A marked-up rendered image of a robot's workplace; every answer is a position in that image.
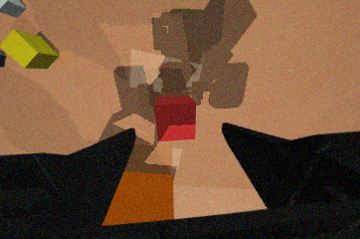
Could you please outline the red block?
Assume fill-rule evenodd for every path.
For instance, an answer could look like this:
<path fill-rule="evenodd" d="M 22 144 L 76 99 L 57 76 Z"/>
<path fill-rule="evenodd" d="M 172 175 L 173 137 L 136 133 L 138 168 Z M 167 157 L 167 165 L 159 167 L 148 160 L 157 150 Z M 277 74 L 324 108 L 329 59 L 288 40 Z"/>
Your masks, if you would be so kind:
<path fill-rule="evenodd" d="M 158 141 L 195 139 L 196 103 L 190 96 L 158 97 L 154 112 Z"/>

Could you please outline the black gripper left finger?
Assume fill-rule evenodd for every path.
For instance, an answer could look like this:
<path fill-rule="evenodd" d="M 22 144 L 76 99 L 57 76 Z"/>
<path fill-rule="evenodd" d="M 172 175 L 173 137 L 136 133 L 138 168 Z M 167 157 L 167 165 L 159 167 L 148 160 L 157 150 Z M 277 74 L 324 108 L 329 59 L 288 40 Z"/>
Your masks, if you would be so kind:
<path fill-rule="evenodd" d="M 0 155 L 0 190 L 45 188 L 75 228 L 102 226 L 135 139 L 129 128 L 70 154 Z"/>

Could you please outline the yellow block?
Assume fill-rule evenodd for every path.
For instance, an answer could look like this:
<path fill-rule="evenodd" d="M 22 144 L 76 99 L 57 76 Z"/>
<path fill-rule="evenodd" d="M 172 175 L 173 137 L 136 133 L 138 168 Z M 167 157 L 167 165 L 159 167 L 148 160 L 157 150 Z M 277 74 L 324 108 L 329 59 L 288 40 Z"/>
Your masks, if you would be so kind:
<path fill-rule="evenodd" d="M 0 47 L 24 69 L 48 69 L 60 57 L 41 37 L 15 29 Z"/>

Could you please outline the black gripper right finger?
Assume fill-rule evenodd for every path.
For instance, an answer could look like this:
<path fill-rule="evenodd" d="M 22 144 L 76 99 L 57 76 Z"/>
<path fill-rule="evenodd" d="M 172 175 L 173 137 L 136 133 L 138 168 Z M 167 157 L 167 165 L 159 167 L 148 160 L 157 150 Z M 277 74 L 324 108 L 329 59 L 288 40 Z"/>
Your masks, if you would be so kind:
<path fill-rule="evenodd" d="M 360 146 L 360 131 L 289 140 L 223 122 L 222 134 L 266 208 L 292 206 L 321 155 Z"/>

